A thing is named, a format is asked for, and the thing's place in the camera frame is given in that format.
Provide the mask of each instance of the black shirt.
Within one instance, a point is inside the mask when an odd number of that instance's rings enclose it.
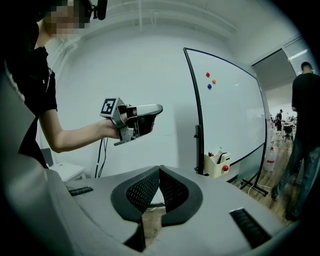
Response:
[[[51,73],[48,68],[46,49],[35,49],[39,35],[38,24],[31,22],[22,26],[22,32],[12,35],[5,53],[7,67],[24,95],[24,103],[35,115],[19,153],[35,158],[46,168],[45,159],[36,142],[37,121],[44,112],[57,109],[55,73]]]
[[[312,121],[319,116],[320,76],[298,75],[292,85],[292,107],[297,110],[296,137],[313,146],[320,146],[320,136]]]
[[[281,113],[276,114],[275,120],[276,120],[277,122],[281,122],[281,120],[282,120],[282,114],[281,114]]]

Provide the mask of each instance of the red magnet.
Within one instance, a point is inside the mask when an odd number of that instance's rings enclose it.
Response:
[[[224,166],[222,167],[222,170],[225,171],[225,172],[228,171],[228,170],[229,170],[228,165],[224,165]]]

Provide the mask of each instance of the person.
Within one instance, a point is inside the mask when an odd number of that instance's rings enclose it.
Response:
[[[89,0],[61,2],[61,6],[51,8],[40,21],[36,22],[27,13],[25,19],[20,19],[24,22],[18,25],[19,30],[9,29],[10,40],[6,41],[4,55],[7,69],[21,98],[35,115],[19,153],[35,158],[44,168],[47,168],[46,161],[36,142],[38,120],[50,148],[57,153],[76,150],[106,137],[118,138],[118,130],[110,119],[76,130],[63,130],[60,125],[55,73],[48,67],[45,45],[53,38],[65,37],[83,27],[89,22],[91,15]],[[122,119],[125,122],[127,114],[122,114]]]
[[[297,112],[296,135],[292,153],[278,185],[272,189],[272,198],[276,199],[284,190],[290,176],[297,171],[299,163],[304,159],[304,172],[301,189],[294,208],[287,212],[286,219],[296,221],[302,214],[303,206],[319,175],[320,169],[320,136],[309,125],[310,120],[318,116],[320,107],[320,76],[313,74],[308,62],[301,65],[302,74],[298,75],[292,85],[292,110]]]
[[[270,119],[271,119],[271,128],[274,129],[274,118],[272,117],[272,115],[270,115]]]
[[[281,125],[281,121],[282,121],[282,109],[280,109],[279,113],[276,114],[275,116],[275,122],[276,122],[276,127],[277,127],[277,131],[281,131],[282,125]]]

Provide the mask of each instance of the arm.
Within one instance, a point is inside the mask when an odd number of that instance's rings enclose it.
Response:
[[[126,121],[127,114],[123,114],[122,119]],[[105,137],[119,138],[118,130],[110,119],[76,130],[63,130],[55,109],[44,112],[40,116],[40,124],[51,149],[57,153],[76,150]]]

